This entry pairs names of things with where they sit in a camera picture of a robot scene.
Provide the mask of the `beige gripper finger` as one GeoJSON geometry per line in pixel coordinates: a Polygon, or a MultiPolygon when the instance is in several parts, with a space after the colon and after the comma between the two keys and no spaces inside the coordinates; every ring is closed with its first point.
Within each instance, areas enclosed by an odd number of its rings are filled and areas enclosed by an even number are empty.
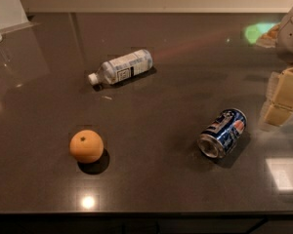
{"type": "Polygon", "coordinates": [[[280,24],[274,25],[266,33],[262,34],[256,41],[256,45],[264,48],[274,48],[280,24]]]}
{"type": "Polygon", "coordinates": [[[273,72],[263,104],[263,124],[282,126],[293,114],[293,66],[281,73],[273,72]]]}

